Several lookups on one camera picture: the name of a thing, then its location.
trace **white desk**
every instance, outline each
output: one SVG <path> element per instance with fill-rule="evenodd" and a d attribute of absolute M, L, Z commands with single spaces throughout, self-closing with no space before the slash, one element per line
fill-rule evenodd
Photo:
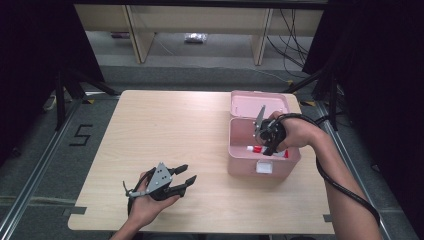
<path fill-rule="evenodd" d="M 286 94 L 292 112 L 300 112 Z M 227 173 L 229 92 L 125 91 L 115 109 L 72 214 L 74 230 L 118 230 L 127 219 L 122 181 L 163 161 L 188 164 L 172 185 L 197 175 L 184 198 L 143 231 L 258 234 L 334 234 L 324 181 L 311 148 L 289 177 L 234 177 Z"/>

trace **hand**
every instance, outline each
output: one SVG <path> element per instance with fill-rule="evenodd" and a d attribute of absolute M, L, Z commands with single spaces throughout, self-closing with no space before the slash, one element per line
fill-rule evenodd
<path fill-rule="evenodd" d="M 270 119 L 277 119 L 282 114 L 283 113 L 279 111 L 273 112 L 270 116 Z M 287 136 L 278 145 L 278 152 L 281 152 L 289 147 L 301 148 L 307 145 L 313 145 L 315 139 L 317 139 L 317 136 L 324 133 L 320 128 L 302 119 L 287 118 L 282 120 L 282 124 L 286 129 Z"/>
<path fill-rule="evenodd" d="M 146 190 L 146 185 L 147 178 L 143 180 L 137 191 L 141 192 Z M 128 221 L 136 223 L 138 226 L 140 226 L 140 228 L 146 226 L 153 222 L 153 220 L 162 210 L 174 204 L 179 198 L 180 196 L 177 195 L 163 201 L 156 201 L 150 196 L 138 197 L 134 199 L 130 215 L 128 216 Z"/>

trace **person's right arm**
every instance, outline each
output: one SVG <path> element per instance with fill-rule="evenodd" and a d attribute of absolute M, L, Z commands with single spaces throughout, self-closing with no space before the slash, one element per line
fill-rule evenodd
<path fill-rule="evenodd" d="M 274 112 L 277 118 L 281 112 Z M 301 119 L 282 121 L 287 132 L 286 139 L 277 150 L 310 145 L 324 171 L 338 184 L 366 199 L 363 191 L 347 169 L 337 148 L 328 134 Z M 362 205 L 325 182 L 328 204 L 337 239 L 382 239 L 374 216 Z"/>

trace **pink box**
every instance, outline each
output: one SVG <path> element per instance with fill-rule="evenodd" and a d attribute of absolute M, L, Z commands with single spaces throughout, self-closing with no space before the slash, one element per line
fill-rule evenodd
<path fill-rule="evenodd" d="M 290 113 L 282 94 L 266 92 L 233 91 L 231 93 L 230 141 L 228 146 L 228 173 L 241 176 L 273 177 L 285 179 L 300 160 L 298 148 L 289 148 L 288 157 L 266 156 L 247 150 L 247 146 L 259 145 L 253 134 L 254 122 L 266 105 L 264 118 L 273 111 Z"/>

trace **desk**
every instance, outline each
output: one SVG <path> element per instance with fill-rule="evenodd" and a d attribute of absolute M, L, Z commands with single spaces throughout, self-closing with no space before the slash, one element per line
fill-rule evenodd
<path fill-rule="evenodd" d="M 286 95 L 292 112 L 296 97 Z M 333 234 L 324 181 L 312 148 L 289 177 L 234 177 L 227 173 L 229 92 L 125 91 L 100 144 L 72 214 L 73 230 L 118 230 L 127 219 L 122 181 L 133 187 L 141 171 L 163 161 L 188 164 L 172 185 L 197 175 L 184 198 L 143 231 Z"/>

